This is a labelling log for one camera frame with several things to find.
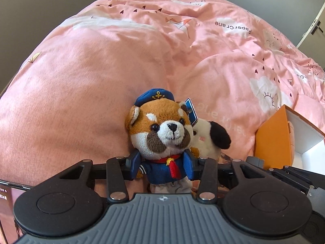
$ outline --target pink duvet cover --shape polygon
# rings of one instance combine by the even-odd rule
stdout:
[[[35,185],[128,155],[124,118],[154,87],[223,125],[231,157],[252,154],[283,104],[325,132],[324,71],[259,17],[225,0],[98,0],[44,39],[1,98],[0,178]]]

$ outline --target red scarf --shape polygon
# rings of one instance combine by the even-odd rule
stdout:
[[[165,163],[169,167],[170,175],[173,179],[181,179],[181,172],[179,171],[179,168],[177,164],[175,163],[175,160],[177,160],[181,155],[171,155],[166,158],[162,158],[160,160],[150,160],[150,162],[153,163]]]

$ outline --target open cardboard box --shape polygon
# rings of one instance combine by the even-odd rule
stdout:
[[[288,121],[294,127],[293,159]],[[257,130],[254,156],[264,160],[264,169],[289,165],[325,175],[324,138],[321,130],[283,105]]]

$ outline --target door frame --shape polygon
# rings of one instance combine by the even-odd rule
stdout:
[[[325,9],[325,3],[323,4],[321,10],[319,11],[317,17],[315,18],[314,22],[311,24],[310,28],[308,29],[308,31],[303,35],[303,38],[301,39],[301,41],[298,43],[297,48],[299,49],[300,45],[302,44],[302,42],[305,40],[305,38],[311,33],[311,31],[313,30],[313,28],[315,27],[315,25],[317,24],[318,19],[320,18],[321,14],[323,13]]]

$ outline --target black plush eye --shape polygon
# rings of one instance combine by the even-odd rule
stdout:
[[[184,119],[184,118],[181,118],[181,119],[179,120],[179,122],[180,122],[182,125],[185,125],[185,119]]]
[[[159,129],[160,129],[160,126],[159,126],[158,124],[153,124],[153,125],[151,126],[151,130],[152,130],[152,131],[158,132]]]

